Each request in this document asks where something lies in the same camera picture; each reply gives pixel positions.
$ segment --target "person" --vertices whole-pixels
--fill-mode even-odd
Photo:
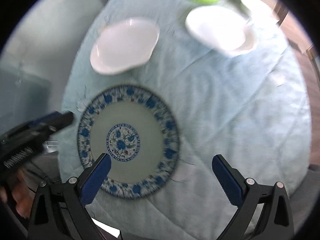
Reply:
[[[23,218],[29,218],[34,197],[30,195],[30,191],[23,177],[23,171],[18,170],[15,176],[19,182],[13,187],[11,194],[17,203],[16,211]],[[7,202],[7,192],[3,187],[0,187],[0,198],[4,203]]]

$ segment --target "plate center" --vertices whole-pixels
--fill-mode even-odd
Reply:
[[[121,162],[132,160],[140,150],[140,138],[135,128],[127,123],[119,123],[108,132],[107,149],[110,155]]]

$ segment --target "light blue tablecloth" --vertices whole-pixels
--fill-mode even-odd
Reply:
[[[237,10],[227,0],[218,5]],[[63,99],[63,110],[76,117],[74,125],[59,135],[63,180],[83,170],[77,127],[85,106],[99,92],[116,84],[139,84],[170,106],[181,140],[174,180],[139,200],[115,198],[100,190],[87,206],[94,218],[138,236],[215,239],[222,232],[236,208],[212,173],[216,154],[258,183],[284,182],[289,194],[307,172],[309,102],[283,33],[277,25],[257,27],[257,49],[227,58],[186,31],[185,18],[195,7],[191,0],[110,0],[78,51]],[[150,61],[116,76],[95,73],[89,55],[98,29],[135,16],[150,17],[160,27]],[[255,215],[250,229],[257,219]]]

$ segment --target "tablecloth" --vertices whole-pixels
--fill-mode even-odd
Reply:
[[[229,0],[218,6],[237,11]],[[138,84],[161,96],[180,129],[180,160],[169,182],[138,200],[100,190],[87,206],[95,219],[152,239],[215,239],[236,211],[212,173],[222,154],[244,177],[260,184],[282,181],[289,194],[308,168],[310,109],[297,61],[277,25],[254,26],[259,44],[228,58],[193,39],[184,26],[198,4],[192,0],[110,0],[77,53],[63,99],[74,124],[58,135],[63,181],[83,167],[77,127],[86,105],[117,84]],[[149,17],[160,37],[148,63],[116,76],[102,76],[89,55],[99,30],[128,17]],[[259,211],[249,230],[257,222]]]

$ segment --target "blue and white plate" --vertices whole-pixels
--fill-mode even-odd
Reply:
[[[84,111],[78,150],[85,168],[101,153],[112,157],[101,188],[121,198],[145,197],[169,179],[179,158],[177,124],[149,90],[119,85],[100,93]]]

